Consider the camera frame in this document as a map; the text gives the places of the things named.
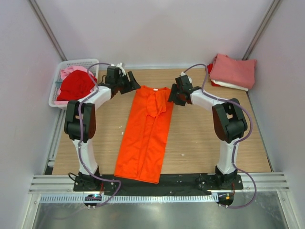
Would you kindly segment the orange t-shirt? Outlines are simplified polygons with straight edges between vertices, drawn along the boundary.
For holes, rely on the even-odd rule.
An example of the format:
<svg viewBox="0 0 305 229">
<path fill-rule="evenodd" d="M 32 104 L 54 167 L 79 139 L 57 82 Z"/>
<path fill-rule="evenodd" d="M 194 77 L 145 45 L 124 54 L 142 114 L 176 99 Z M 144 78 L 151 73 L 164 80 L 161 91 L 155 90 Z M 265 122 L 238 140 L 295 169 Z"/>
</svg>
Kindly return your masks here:
<svg viewBox="0 0 305 229">
<path fill-rule="evenodd" d="M 170 129 L 171 90 L 141 86 L 136 91 L 123 134 L 114 175 L 157 184 Z"/>
</svg>

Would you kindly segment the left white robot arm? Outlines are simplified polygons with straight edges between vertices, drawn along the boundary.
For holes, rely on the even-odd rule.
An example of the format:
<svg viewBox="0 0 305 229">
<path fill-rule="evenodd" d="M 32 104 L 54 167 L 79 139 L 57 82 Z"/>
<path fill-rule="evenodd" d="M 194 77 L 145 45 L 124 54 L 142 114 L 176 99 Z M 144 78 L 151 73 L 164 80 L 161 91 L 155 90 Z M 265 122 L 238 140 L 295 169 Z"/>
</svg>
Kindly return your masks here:
<svg viewBox="0 0 305 229">
<path fill-rule="evenodd" d="M 173 112 L 172 97 L 177 86 L 150 88 L 139 85 L 132 72 L 109 65 L 101 83 L 90 71 L 81 72 L 88 82 L 83 95 L 68 102 L 64 132 L 76 147 L 80 163 L 74 180 L 75 191 L 95 191 L 106 181 L 102 178 L 93 151 L 96 110 L 117 93 L 135 91 L 115 168 L 116 182 L 122 178 L 157 184 Z"/>
</svg>

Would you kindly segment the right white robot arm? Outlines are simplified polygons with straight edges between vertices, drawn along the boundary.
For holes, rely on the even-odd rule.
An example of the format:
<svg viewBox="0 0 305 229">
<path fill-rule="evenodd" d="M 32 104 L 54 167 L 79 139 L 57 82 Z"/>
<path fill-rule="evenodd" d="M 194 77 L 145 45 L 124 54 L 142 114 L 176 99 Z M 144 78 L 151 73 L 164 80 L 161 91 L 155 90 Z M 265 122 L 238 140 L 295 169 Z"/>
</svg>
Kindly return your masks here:
<svg viewBox="0 0 305 229">
<path fill-rule="evenodd" d="M 238 141 L 248 128 L 239 101 L 235 98 L 220 98 L 199 86 L 194 87 L 187 75 L 175 79 L 168 101 L 180 106 L 194 104 L 212 112 L 214 131 L 220 140 L 220 156 L 215 167 L 214 181 L 221 189 L 230 187 L 237 178 L 235 161 Z"/>
</svg>

